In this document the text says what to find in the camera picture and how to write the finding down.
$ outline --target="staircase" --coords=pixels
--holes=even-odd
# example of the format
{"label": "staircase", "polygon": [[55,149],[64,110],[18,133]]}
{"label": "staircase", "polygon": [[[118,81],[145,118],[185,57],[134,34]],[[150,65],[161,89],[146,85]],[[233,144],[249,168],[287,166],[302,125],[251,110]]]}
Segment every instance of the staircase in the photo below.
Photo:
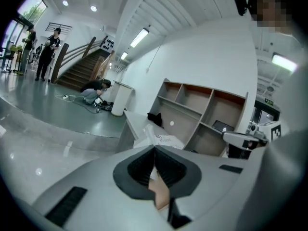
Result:
{"label": "staircase", "polygon": [[74,63],[61,77],[57,80],[57,84],[68,87],[70,89],[80,91],[81,87],[89,82],[92,71],[100,56],[106,59],[110,53],[98,49]]}

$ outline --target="glossy floor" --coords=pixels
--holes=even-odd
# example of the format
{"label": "glossy floor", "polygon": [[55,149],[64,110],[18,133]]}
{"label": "glossy floor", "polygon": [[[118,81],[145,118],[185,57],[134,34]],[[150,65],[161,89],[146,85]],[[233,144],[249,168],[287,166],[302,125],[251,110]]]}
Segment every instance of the glossy floor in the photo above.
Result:
{"label": "glossy floor", "polygon": [[0,97],[35,118],[57,127],[99,136],[120,137],[126,120],[124,115],[115,117],[108,111],[92,114],[84,106],[56,98],[56,95],[63,94],[78,97],[79,92],[34,79],[35,72],[31,70],[24,77],[15,73],[0,73]]}
{"label": "glossy floor", "polygon": [[1,177],[30,205],[79,166],[114,154],[117,141],[57,128],[0,99]]}

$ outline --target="black outfit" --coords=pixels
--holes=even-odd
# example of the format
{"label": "black outfit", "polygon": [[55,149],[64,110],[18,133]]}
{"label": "black outfit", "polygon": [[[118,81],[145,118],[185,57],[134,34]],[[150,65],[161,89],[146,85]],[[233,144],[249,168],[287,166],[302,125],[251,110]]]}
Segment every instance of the black outfit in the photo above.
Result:
{"label": "black outfit", "polygon": [[52,57],[52,54],[54,52],[54,49],[51,49],[50,46],[55,44],[55,47],[59,47],[59,45],[60,45],[60,39],[54,38],[53,35],[51,35],[48,38],[48,40],[50,40],[50,45],[45,46],[45,48],[42,51],[42,54],[39,57],[37,77],[39,77],[39,74],[42,71],[41,77],[44,78],[47,67],[48,67],[49,63],[51,62],[51,57]]}
{"label": "black outfit", "polygon": [[36,35],[37,35],[36,32],[32,32],[29,34],[28,39],[30,41],[26,43],[25,50],[28,50],[28,51],[32,50],[32,43],[35,40]]}
{"label": "black outfit", "polygon": [[102,90],[102,83],[103,83],[103,80],[92,80],[92,81],[86,83],[81,88],[80,92],[83,92],[86,89]]}

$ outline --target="shelf cubby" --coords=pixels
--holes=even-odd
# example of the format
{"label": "shelf cubby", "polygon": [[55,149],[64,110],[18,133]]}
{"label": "shelf cubby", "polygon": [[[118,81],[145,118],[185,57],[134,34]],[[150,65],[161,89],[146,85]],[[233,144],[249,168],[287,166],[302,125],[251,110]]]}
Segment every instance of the shelf cubby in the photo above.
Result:
{"label": "shelf cubby", "polygon": [[182,84],[175,101],[203,114],[211,92],[210,88]]}
{"label": "shelf cubby", "polygon": [[213,126],[215,121],[223,122],[236,130],[244,108],[245,98],[214,90],[202,122]]}
{"label": "shelf cubby", "polygon": [[161,97],[164,97],[166,99],[175,101],[175,98],[181,88],[180,83],[172,83],[172,82],[166,82],[164,81],[158,95]]}
{"label": "shelf cubby", "polygon": [[200,123],[185,150],[195,150],[199,154],[220,156],[225,147],[226,143],[221,138],[221,134]]}
{"label": "shelf cubby", "polygon": [[196,114],[186,108],[176,106],[167,99],[157,98],[156,108],[151,110],[154,114],[161,113],[162,127],[170,135],[175,135],[186,144],[196,128],[201,114]]}

